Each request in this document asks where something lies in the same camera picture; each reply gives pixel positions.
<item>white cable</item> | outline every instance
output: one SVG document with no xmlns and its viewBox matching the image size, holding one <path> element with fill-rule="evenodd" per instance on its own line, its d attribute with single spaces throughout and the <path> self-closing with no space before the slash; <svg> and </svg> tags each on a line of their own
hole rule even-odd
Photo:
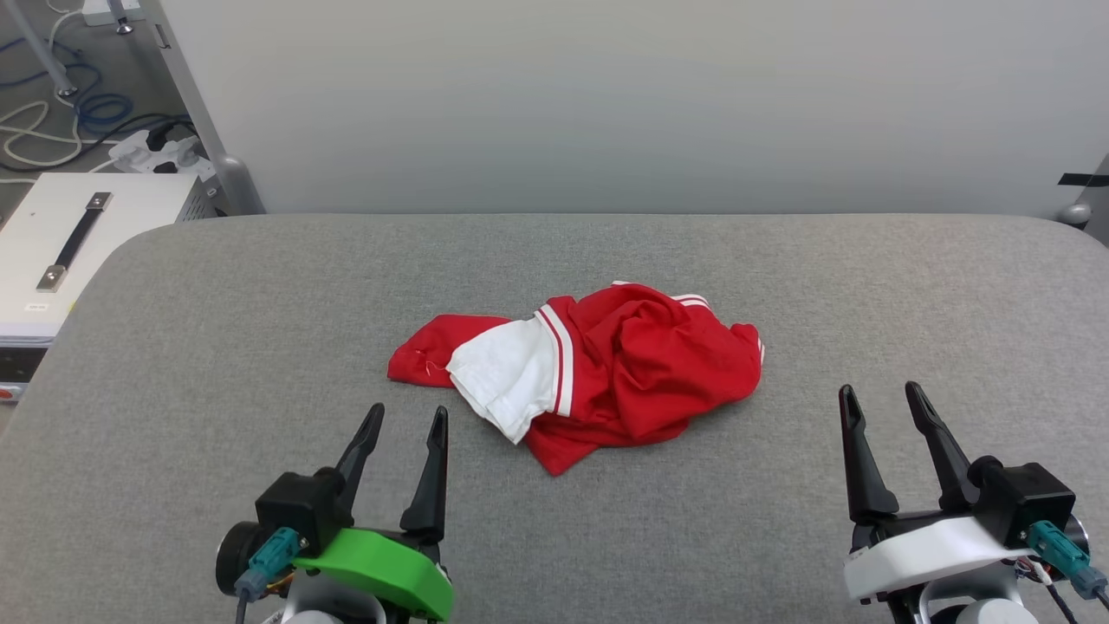
<svg viewBox="0 0 1109 624">
<path fill-rule="evenodd" d="M 58 29 L 61 28 L 62 22 L 72 18 L 73 16 L 80 16 L 80 14 L 81 11 L 70 11 L 64 16 L 58 18 L 58 21 L 54 22 L 54 27 L 50 29 L 50 42 L 47 43 L 47 50 L 50 51 L 51 57 L 54 55 L 54 37 L 58 34 Z"/>
<path fill-rule="evenodd" d="M 50 7 L 50 10 L 53 11 L 53 12 L 55 12 L 55 13 L 68 13 L 69 12 L 69 11 L 67 11 L 64 9 L 59 9 L 58 7 L 54 7 L 53 4 L 50 3 L 50 0 L 47 0 L 47 7 Z"/>
<path fill-rule="evenodd" d="M 92 168 L 89 170 L 89 173 L 95 173 L 95 172 L 100 171 L 101 168 L 108 168 L 109 166 L 111 166 L 113 164 L 115 164 L 115 158 L 114 157 L 112 160 L 108 161 L 108 162 L 102 162 L 102 163 L 98 164 L 96 166 L 93 166 Z"/>
<path fill-rule="evenodd" d="M 0 132 L 12 132 L 14 134 L 27 134 L 28 136 L 38 136 L 39 139 L 45 139 L 48 141 L 58 141 L 59 143 L 73 143 L 73 139 L 67 139 L 65 136 L 54 136 L 53 134 L 43 134 L 42 132 L 35 132 L 34 130 L 26 130 L 23 127 L 16 127 L 12 125 L 0 125 Z M 96 142 L 96 139 L 81 139 L 84 144 L 92 144 Z M 122 141 L 101 141 L 105 145 L 118 145 Z"/>
<path fill-rule="evenodd" d="M 59 93 L 58 91 L 54 91 L 54 99 L 69 108 L 73 108 L 73 102 L 63 100 L 61 93 Z"/>
<path fill-rule="evenodd" d="M 21 112 L 23 112 L 26 110 L 30 110 L 30 109 L 32 109 L 34 106 L 42 106 L 42 111 L 39 112 L 39 116 L 31 123 L 30 126 L 28 126 L 28 130 L 34 130 L 35 127 L 39 126 L 40 123 L 42 123 L 42 120 L 47 119 L 47 111 L 50 110 L 50 104 L 48 102 L 45 102 L 44 100 L 39 100 L 37 102 L 31 102 L 29 104 L 24 104 L 24 105 L 22 105 L 22 106 L 20 106 L 18 109 L 11 111 L 10 113 L 8 113 L 6 115 L 0 116 L 0 123 L 3 123 L 4 121 L 8 121 L 9 119 L 16 116 L 17 114 L 19 114 L 19 113 L 21 113 Z M 4 141 L 4 143 L 3 143 L 3 151 L 11 158 L 18 160 L 19 162 L 22 162 L 24 164 L 30 164 L 32 166 L 54 166 L 54 165 L 58 165 L 58 164 L 65 164 L 67 162 L 75 158 L 77 156 L 79 156 L 81 154 L 81 149 L 82 149 L 83 142 L 81 140 L 81 135 L 78 134 L 77 124 L 78 124 L 77 115 L 73 115 L 73 126 L 72 126 L 72 130 L 71 130 L 72 133 L 73 133 L 73 140 L 72 140 L 72 142 L 75 143 L 73 151 L 70 152 L 68 155 L 62 156 L 62 157 L 60 157 L 58 160 L 50 161 L 50 162 L 39 162 L 39 161 L 35 161 L 35 160 L 23 157 L 23 156 L 17 154 L 17 153 L 12 152 L 11 151 L 11 144 L 14 143 L 16 141 L 18 141 L 19 139 L 21 139 L 23 136 L 23 134 L 16 134 L 14 136 L 12 136 L 12 137 L 8 139 L 7 141 Z"/>
</svg>

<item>teal connector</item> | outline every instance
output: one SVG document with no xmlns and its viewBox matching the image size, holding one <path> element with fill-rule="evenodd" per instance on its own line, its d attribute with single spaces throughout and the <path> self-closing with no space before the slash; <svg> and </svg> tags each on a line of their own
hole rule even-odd
<svg viewBox="0 0 1109 624">
<path fill-rule="evenodd" d="M 1090 555 L 1083 553 L 1070 539 L 1050 522 L 1040 521 L 1028 528 L 1028 545 L 1044 561 L 1070 581 L 1075 593 L 1091 601 L 1105 595 L 1109 581 L 1100 570 L 1090 565 Z"/>
<path fill-rule="evenodd" d="M 1083 553 L 1059 528 L 1041 520 L 1028 528 L 1028 545 L 1044 561 L 1070 579 L 1090 566 L 1090 555 Z"/>
<path fill-rule="evenodd" d="M 301 536 L 287 526 L 278 529 L 251 557 L 250 567 L 235 581 L 235 592 L 247 602 L 258 600 L 265 593 L 266 584 L 288 567 L 298 554 Z"/>
</svg>

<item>white wall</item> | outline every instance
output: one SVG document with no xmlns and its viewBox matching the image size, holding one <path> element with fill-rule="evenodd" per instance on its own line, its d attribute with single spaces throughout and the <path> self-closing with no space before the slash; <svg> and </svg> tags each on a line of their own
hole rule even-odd
<svg viewBox="0 0 1109 624">
<path fill-rule="evenodd" d="M 1109 152 L 1106 0 L 161 0 L 271 212 L 1008 212 Z"/>
</svg>

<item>white sleeve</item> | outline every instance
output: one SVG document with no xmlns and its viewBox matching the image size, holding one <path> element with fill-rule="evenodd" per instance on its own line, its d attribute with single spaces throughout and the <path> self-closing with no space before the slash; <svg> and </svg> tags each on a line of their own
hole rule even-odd
<svg viewBox="0 0 1109 624">
<path fill-rule="evenodd" d="M 558 348 L 542 321 L 512 321 L 455 350 L 450 381 L 479 417 L 518 444 L 531 420 L 554 409 Z"/>
</svg>

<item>white equipment box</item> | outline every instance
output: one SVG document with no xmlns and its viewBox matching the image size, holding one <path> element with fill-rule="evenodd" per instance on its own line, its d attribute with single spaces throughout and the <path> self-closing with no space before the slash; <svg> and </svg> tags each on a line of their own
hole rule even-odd
<svg viewBox="0 0 1109 624">
<path fill-rule="evenodd" d="M 0 402 L 19 401 L 116 247 L 147 229 L 213 216 L 193 174 L 43 173 L 0 228 Z"/>
</svg>

